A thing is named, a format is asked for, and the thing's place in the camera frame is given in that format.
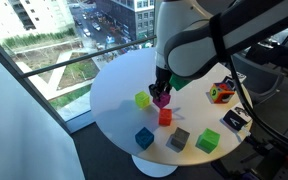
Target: purple cube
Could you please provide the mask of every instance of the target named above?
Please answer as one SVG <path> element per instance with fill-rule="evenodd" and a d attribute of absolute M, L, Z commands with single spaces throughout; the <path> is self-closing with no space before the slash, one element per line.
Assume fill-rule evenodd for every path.
<path fill-rule="evenodd" d="M 153 103 L 156 104 L 160 109 L 165 107 L 170 103 L 171 95 L 169 95 L 167 92 L 162 92 L 160 95 L 160 101 L 157 99 L 153 99 Z"/>

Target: white wall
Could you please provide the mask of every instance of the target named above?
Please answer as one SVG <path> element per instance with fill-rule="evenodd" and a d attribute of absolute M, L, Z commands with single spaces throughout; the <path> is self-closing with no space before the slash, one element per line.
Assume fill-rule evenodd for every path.
<path fill-rule="evenodd" d="M 0 180 L 84 179 L 72 138 L 0 64 Z"/>

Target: black cable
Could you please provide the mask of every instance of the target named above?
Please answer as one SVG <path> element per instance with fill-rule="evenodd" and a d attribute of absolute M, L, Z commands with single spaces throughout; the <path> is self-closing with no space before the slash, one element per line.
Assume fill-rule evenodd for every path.
<path fill-rule="evenodd" d="M 275 129 L 270 127 L 267 123 L 265 123 L 262 119 L 260 119 L 256 115 L 256 113 L 253 111 L 253 108 L 251 107 L 251 105 L 249 104 L 249 102 L 247 101 L 247 99 L 245 97 L 244 91 L 242 89 L 241 83 L 240 83 L 239 78 L 237 76 L 237 73 L 236 73 L 236 70 L 234 67 L 234 63 L 233 63 L 233 60 L 231 57 L 228 57 L 228 63 L 230 65 L 232 77 L 235 81 L 237 94 L 240 98 L 240 101 L 241 101 L 243 107 L 248 112 L 250 117 L 253 119 L 254 122 L 256 122 L 266 133 L 268 133 L 270 136 L 272 136 L 275 140 L 288 146 L 288 137 L 284 136 L 283 134 L 277 132 Z"/>

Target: lime green cube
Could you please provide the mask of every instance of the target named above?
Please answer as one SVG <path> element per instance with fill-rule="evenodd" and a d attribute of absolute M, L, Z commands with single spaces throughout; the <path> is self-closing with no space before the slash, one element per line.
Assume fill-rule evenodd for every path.
<path fill-rule="evenodd" d="M 135 102 L 139 108 L 145 108 L 150 104 L 150 96 L 141 91 L 135 95 Z"/>
<path fill-rule="evenodd" d="M 219 140 L 220 134 L 206 128 L 199 136 L 195 146 L 210 153 L 217 147 Z"/>
<path fill-rule="evenodd" d="M 182 89 L 184 86 L 186 86 L 190 82 L 191 80 L 182 79 L 175 75 L 172 75 L 170 79 L 170 84 L 172 87 L 176 89 L 176 91 L 179 91 L 180 89 Z"/>

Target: blue cube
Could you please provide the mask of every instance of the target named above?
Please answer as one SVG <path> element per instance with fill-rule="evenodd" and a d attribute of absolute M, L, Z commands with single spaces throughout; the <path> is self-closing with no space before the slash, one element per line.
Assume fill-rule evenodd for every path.
<path fill-rule="evenodd" d="M 135 140 L 143 149 L 147 149 L 154 141 L 154 134 L 144 127 L 135 135 Z"/>

